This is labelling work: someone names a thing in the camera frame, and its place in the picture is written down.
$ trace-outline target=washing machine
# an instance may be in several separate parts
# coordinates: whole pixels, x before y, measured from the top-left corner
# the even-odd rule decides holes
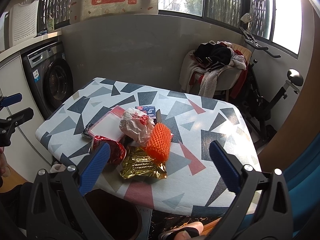
[[[46,120],[73,95],[72,73],[62,42],[45,44],[24,53],[22,64],[32,96]]]

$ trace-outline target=soap dispenser bottle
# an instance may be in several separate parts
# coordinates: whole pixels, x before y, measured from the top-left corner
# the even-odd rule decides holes
[[[51,14],[49,14],[49,19],[47,19],[47,31],[53,31],[54,30],[54,20],[51,17]]]

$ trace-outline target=hand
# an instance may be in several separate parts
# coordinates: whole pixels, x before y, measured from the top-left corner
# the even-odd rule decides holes
[[[0,148],[0,176],[7,177],[10,175],[10,170],[7,164],[7,159],[4,155],[4,147]]]

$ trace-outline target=white cabinet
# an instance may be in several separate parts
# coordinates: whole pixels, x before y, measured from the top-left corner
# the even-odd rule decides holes
[[[12,55],[0,63],[0,90],[3,96],[9,96],[16,93],[22,94],[22,101],[8,107],[11,114],[15,114],[25,108],[32,108],[33,118],[21,125],[22,135],[30,142],[35,149],[36,154],[40,154],[49,164],[52,163],[52,155],[36,139],[35,133],[38,127],[44,122],[36,103],[33,100],[25,74],[22,67],[21,56],[19,53]]]
[[[0,111],[0,119],[6,119],[9,111]],[[39,156],[18,128],[11,136],[11,145],[4,148],[8,164],[26,180],[33,182],[40,169],[50,170],[50,166]]]

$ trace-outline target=orange foam mesh sleeve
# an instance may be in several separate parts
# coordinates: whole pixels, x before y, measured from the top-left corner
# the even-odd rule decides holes
[[[146,153],[158,162],[166,162],[169,158],[171,132],[163,123],[157,123],[153,128],[146,147]]]

